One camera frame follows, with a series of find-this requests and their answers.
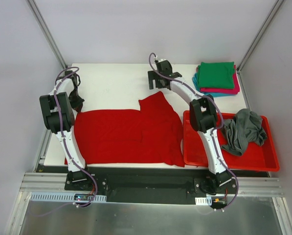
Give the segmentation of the grey crumpled t-shirt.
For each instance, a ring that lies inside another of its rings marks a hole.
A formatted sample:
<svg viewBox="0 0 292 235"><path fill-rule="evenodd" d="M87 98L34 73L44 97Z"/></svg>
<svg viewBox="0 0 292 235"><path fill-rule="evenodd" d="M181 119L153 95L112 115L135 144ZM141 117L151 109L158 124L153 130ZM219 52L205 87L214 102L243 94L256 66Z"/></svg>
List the grey crumpled t-shirt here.
<svg viewBox="0 0 292 235"><path fill-rule="evenodd" d="M250 109L241 109L233 118L224 120L221 132L227 144L221 149L240 157L245 154L249 143L262 146L268 138L262 121L262 117Z"/></svg>

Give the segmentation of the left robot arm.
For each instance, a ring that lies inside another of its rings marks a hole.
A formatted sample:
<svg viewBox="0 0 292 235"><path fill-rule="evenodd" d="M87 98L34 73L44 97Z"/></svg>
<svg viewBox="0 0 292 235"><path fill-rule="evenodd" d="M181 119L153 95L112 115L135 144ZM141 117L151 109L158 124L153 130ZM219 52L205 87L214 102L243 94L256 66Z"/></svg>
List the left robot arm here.
<svg viewBox="0 0 292 235"><path fill-rule="evenodd" d="M57 76L53 90L40 96L39 102L46 129L55 135L63 149L68 167L67 182L88 190L93 179L86 172L87 164L74 134L76 116L85 101L78 94L80 83L76 71L64 70Z"/></svg>

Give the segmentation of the red plastic tray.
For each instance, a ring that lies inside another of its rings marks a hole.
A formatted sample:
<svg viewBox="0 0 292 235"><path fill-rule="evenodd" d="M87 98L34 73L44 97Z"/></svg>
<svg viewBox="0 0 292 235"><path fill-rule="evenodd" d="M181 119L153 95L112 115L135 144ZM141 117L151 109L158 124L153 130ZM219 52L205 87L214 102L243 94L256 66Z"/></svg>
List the red plastic tray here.
<svg viewBox="0 0 292 235"><path fill-rule="evenodd" d="M238 170L272 171L280 169L268 119L262 118L262 127L267 134L262 146L251 142L245 153L238 157L222 150L228 167ZM208 160L199 134L190 125L189 111L183 113L183 158L186 165L208 167Z"/></svg>

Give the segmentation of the magenta folded t-shirt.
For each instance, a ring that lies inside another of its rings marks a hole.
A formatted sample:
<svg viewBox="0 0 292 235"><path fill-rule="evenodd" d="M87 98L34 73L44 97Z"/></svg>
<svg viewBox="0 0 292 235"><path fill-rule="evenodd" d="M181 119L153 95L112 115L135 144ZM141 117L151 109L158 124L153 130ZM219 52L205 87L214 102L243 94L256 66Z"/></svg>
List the magenta folded t-shirt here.
<svg viewBox="0 0 292 235"><path fill-rule="evenodd" d="M237 78L236 73L236 66L234 65L234 74L232 76L233 82L234 82L234 88L233 89L223 89L223 88L201 88L198 85L198 73L199 73L199 67L197 67L197 72L195 76L193 77L193 82L195 82L195 87L198 89L199 92L202 93L215 93L215 96L228 96L228 95L236 95L240 91L240 86Z"/></svg>

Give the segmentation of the left aluminium frame post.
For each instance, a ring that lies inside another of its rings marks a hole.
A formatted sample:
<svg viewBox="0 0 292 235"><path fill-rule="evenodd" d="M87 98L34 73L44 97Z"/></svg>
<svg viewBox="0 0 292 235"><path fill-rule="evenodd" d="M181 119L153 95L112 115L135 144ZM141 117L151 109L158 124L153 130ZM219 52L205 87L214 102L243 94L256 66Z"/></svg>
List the left aluminium frame post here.
<svg viewBox="0 0 292 235"><path fill-rule="evenodd" d="M66 68L67 67L67 63L65 62L48 26L47 26L47 23L40 11L40 9L38 8L37 6L37 3L35 0L26 0L26 3L29 7L29 9L31 10L37 24L39 25L50 49L52 50L55 58L57 59L57 61L59 62L60 66L62 68Z"/></svg>

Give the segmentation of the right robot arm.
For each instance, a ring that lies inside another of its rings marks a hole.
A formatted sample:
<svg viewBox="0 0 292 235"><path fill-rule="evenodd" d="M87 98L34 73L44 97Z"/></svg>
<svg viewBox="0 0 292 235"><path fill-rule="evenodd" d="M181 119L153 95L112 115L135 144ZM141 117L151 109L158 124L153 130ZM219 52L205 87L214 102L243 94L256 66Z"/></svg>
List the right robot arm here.
<svg viewBox="0 0 292 235"><path fill-rule="evenodd" d="M217 130L224 124L214 98L194 90L178 72L173 72L171 63L158 59L154 53L149 55L151 71L148 72L149 89L167 88L179 95L188 105L190 125L198 132L208 160L209 175L199 183L199 189L210 195L216 195L226 189L232 180L227 163L221 152Z"/></svg>

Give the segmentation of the red t-shirt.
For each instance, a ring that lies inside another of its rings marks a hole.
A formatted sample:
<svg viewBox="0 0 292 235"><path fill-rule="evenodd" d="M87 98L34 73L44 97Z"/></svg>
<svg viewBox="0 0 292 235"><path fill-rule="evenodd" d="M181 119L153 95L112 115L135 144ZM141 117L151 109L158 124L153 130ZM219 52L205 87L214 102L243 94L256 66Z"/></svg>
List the red t-shirt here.
<svg viewBox="0 0 292 235"><path fill-rule="evenodd" d="M157 92L140 109L93 110L76 116L74 134L87 164L160 164L184 167L179 115Z"/></svg>

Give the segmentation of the right aluminium frame post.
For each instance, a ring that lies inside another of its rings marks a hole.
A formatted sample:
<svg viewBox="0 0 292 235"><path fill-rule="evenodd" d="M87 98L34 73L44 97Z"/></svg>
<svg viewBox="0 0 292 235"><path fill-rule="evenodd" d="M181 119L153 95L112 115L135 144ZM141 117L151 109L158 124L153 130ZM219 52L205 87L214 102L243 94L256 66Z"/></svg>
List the right aluminium frame post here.
<svg viewBox="0 0 292 235"><path fill-rule="evenodd" d="M262 25L260 26L258 32L256 33L254 39L252 40L249 48L247 49L245 55L243 56L239 66L237 67L237 71L241 71L244 66L246 65L249 58L252 56L254 51L256 50L257 46L259 45L261 39L263 38L264 34L268 30L269 26L271 25L272 21L275 19L277 13L279 12L280 8L284 4L285 0L276 0L273 4L271 10L267 14L265 20L263 21Z"/></svg>

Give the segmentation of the green folded t-shirt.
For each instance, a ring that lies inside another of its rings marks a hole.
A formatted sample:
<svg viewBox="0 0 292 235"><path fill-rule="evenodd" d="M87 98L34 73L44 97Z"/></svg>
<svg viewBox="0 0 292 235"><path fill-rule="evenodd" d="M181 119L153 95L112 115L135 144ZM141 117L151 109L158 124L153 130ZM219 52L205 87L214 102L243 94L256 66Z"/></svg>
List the green folded t-shirt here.
<svg viewBox="0 0 292 235"><path fill-rule="evenodd" d="M198 85L201 88L234 89L234 62L201 62L198 67Z"/></svg>

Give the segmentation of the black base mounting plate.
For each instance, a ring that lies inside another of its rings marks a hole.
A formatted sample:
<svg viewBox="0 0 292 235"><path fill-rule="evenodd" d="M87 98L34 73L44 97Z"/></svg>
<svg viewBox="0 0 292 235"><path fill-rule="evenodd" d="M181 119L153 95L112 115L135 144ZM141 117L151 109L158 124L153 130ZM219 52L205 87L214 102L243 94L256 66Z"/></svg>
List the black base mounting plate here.
<svg viewBox="0 0 292 235"><path fill-rule="evenodd" d="M68 173L65 190L91 191L106 196L107 202L193 205L195 199L235 193L235 180L228 172L217 175L208 170L163 168L90 167L93 176L72 180Z"/></svg>

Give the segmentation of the teal folded t-shirt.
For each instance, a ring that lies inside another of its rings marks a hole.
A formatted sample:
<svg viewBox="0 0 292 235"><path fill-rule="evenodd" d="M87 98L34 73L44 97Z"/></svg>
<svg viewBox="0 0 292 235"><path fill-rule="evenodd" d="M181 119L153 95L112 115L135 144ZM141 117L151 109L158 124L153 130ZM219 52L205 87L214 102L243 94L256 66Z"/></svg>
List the teal folded t-shirt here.
<svg viewBox="0 0 292 235"><path fill-rule="evenodd" d="M198 91L198 92L200 92L200 93L202 93L203 95L212 95L213 97L227 97L227 96L234 96L233 94L225 94L225 93L203 93L203 92L201 92L200 91L200 88L199 88L199 86L198 86L198 73L196 72L195 74L194 74L194 76L192 77L192 82L193 82L193 84L194 84L194 87L195 87L195 89Z"/></svg>

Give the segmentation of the aluminium frame post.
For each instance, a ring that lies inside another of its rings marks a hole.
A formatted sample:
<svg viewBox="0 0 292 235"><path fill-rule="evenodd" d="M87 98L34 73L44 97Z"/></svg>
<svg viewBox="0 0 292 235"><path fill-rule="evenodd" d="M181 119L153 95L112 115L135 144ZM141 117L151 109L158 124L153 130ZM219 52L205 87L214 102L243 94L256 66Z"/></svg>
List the aluminium frame post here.
<svg viewBox="0 0 292 235"><path fill-rule="evenodd" d="M254 51L256 50L257 46L259 45L261 39L263 38L264 34L268 30L269 26L271 25L272 21L275 19L277 13L279 12L280 8L284 4L285 0L276 0L273 4L271 10L267 14L265 20L263 21L262 25L260 26L258 32L256 33L254 39L252 40L249 48L247 49L245 55L243 56L239 66L237 67L237 71L241 71L244 66L246 65L249 58L252 56Z"/></svg>
<svg viewBox="0 0 292 235"><path fill-rule="evenodd" d="M26 3L29 7L29 9L31 10L37 24L39 25L50 49L52 50L55 58L57 59L57 61L59 62L60 66L62 68L66 68L67 67L67 63L65 62L48 26L47 26L47 23L40 11L40 9L38 8L37 6L37 3L35 0L26 0Z"/></svg>

